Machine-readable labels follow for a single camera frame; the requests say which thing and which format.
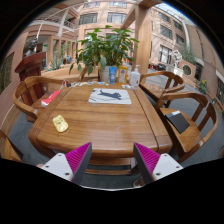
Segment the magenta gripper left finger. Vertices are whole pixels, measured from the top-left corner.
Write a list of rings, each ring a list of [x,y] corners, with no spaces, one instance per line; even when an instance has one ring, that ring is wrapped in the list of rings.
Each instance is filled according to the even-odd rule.
[[[92,143],[86,143],[67,154],[58,153],[42,169],[80,185],[92,154]]]

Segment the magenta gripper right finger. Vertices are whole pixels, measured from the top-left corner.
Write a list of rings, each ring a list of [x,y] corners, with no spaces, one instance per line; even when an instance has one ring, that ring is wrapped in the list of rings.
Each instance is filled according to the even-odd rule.
[[[169,154],[159,154],[139,143],[134,144],[133,153],[145,185],[182,169]]]

